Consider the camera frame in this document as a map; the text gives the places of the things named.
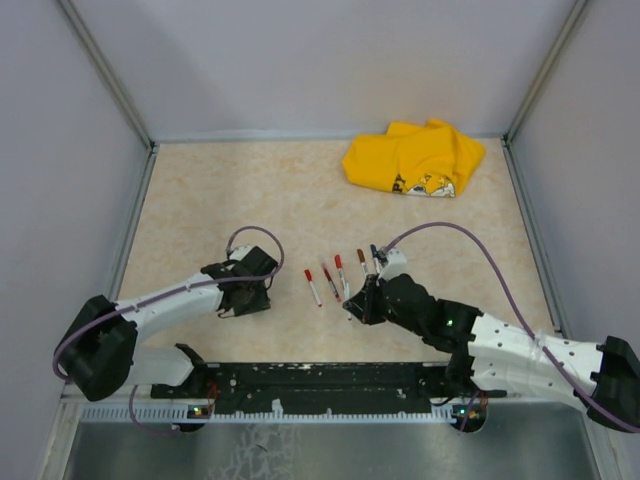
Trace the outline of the dark red pen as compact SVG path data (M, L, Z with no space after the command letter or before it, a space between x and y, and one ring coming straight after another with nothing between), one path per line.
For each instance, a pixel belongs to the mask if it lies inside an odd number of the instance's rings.
M326 280L328 282L328 285L330 287L330 290L331 290L334 298L336 299L336 301L338 303L341 303L342 299L341 299L341 296L340 296L339 291L337 289L337 286L336 286L336 284L335 284L335 282L334 282L334 280L333 280L333 278L331 276L328 264L322 257L320 258L320 265L321 265L322 271L323 271L323 273L325 275L325 278L326 278Z

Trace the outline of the white pen blue markings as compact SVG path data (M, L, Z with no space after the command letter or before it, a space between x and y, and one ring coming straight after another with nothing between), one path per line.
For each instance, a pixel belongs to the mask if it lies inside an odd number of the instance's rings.
M356 249L356 253L358 256L359 264L363 273L363 276L366 278L369 275L369 269L366 263L366 258L364 251L360 248Z

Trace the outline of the white pen red tip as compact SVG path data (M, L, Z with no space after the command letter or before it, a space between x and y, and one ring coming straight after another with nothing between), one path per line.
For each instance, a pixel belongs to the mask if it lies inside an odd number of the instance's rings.
M344 267L342 269L337 269L337 272L338 272L338 275L339 275L339 278L340 278L340 282L341 282L342 290L343 290L343 294L344 294L344 284L345 284L345 281L347 281Z

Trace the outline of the white pen red end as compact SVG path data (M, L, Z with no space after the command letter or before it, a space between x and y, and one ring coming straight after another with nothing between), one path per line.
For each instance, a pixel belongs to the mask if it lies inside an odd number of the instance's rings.
M315 301L315 303L317 304L317 306L318 306L319 308L321 308L321 307L322 307L322 305L323 305L323 303L322 303L321 297L320 297L320 295L319 295L319 293L318 293L318 290L317 290L317 288L316 288L316 285L315 285L315 283L314 283L314 279L313 279L313 281L311 281L311 282L309 282L309 281L307 280L307 282L308 282L309 287L310 287L310 289L311 289L311 292L312 292L312 294L313 294L313 297L314 297L314 301Z

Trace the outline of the black capped marker pen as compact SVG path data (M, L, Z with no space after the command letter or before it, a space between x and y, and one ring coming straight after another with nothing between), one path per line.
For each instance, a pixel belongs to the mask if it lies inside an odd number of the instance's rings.
M348 320L348 321L351 321L351 319L352 319L351 312L350 312L350 311L348 310L348 308L347 308L347 307L348 307L348 305L349 305L349 300L350 300L350 298L351 298L350 293L351 293L351 292L350 292L350 285L349 285L349 282L348 282L348 281L345 281L345 284L344 284L344 302L343 302L343 309L347 312L347 314L346 314L346 315L347 315L347 320Z

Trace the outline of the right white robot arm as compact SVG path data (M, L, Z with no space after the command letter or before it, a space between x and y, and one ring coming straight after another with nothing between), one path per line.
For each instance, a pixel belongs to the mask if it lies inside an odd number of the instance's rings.
M639 430L639 359L624 339L601 343L535 334L480 309L431 296L409 275L369 276L343 307L365 325L392 323L449 354L448 387L541 398L624 433Z

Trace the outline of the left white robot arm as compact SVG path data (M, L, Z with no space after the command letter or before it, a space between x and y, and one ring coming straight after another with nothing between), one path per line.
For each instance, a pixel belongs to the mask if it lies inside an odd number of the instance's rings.
M197 396L208 384L201 357L185 344L148 347L146 340L205 314L238 317L268 309L267 283L278 269L264 250L244 246L230 251L226 261L157 292L115 302L92 297L55 350L54 365L89 401L142 385Z

